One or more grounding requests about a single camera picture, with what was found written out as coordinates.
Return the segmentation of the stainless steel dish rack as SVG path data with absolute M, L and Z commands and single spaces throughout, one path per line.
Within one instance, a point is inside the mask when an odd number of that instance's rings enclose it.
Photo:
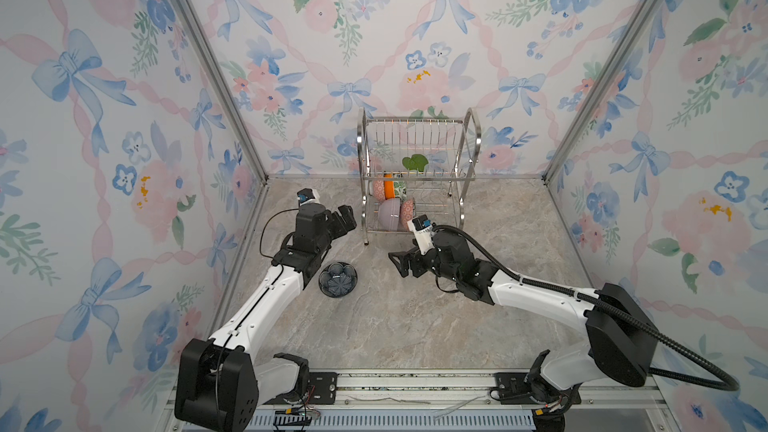
M 407 233 L 407 221 L 419 215 L 465 225 L 482 145 L 473 109 L 453 117 L 433 107 L 385 117 L 362 108 L 355 145 L 364 245 L 376 234 Z

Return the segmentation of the lilac bowl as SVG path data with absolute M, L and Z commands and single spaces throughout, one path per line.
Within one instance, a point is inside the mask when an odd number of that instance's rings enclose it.
M 384 231 L 397 232 L 400 227 L 401 200 L 398 197 L 386 199 L 378 208 L 378 223 Z

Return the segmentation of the small patterned dish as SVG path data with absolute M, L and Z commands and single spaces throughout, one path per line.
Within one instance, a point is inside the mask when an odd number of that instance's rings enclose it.
M 413 199 L 406 199 L 402 202 L 400 207 L 400 224 L 403 230 L 409 231 L 409 223 L 415 216 L 415 201 Z

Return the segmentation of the dark blue patterned bowl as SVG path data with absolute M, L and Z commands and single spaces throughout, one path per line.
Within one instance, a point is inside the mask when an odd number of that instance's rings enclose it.
M 318 285 L 327 297 L 341 298 L 350 294 L 357 286 L 358 273 L 346 262 L 333 262 L 320 273 Z

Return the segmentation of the white bowl orange outside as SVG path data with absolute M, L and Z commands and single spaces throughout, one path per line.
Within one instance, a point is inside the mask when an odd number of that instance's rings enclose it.
M 385 173 L 384 174 L 384 196 L 386 200 L 390 200 L 393 198 L 398 197 L 398 193 L 395 190 L 395 181 L 393 180 L 394 176 L 391 173 Z

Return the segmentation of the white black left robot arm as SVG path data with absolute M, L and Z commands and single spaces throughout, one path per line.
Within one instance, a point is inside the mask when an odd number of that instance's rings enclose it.
M 209 338 L 182 351 L 176 385 L 176 419 L 213 431 L 243 431 L 256 409 L 270 401 L 298 404 L 309 394 L 306 359 L 278 353 L 258 364 L 267 335 L 290 303 L 310 284 L 334 240 L 353 231 L 353 209 L 332 211 L 315 199 L 295 211 L 295 229 L 271 257 L 264 280 L 245 304 Z

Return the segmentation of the green leaf pattern bowl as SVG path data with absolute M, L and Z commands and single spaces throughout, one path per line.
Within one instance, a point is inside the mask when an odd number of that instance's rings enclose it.
M 405 201 L 408 198 L 407 181 L 401 175 L 398 175 L 393 181 L 393 188 L 395 196 L 401 201 Z

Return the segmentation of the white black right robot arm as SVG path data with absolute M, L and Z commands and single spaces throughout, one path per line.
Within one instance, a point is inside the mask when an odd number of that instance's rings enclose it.
M 566 408 L 585 383 L 610 379 L 642 387 L 650 374 L 657 341 L 643 331 L 651 320 L 619 286 L 571 288 L 503 268 L 489 255 L 476 257 L 474 241 L 456 230 L 431 236 L 418 232 L 411 249 L 388 257 L 402 277 L 427 273 L 453 283 L 454 292 L 492 306 L 521 309 L 565 325 L 582 341 L 545 350 L 523 378 L 497 386 L 500 402 L 525 399 L 545 412 Z

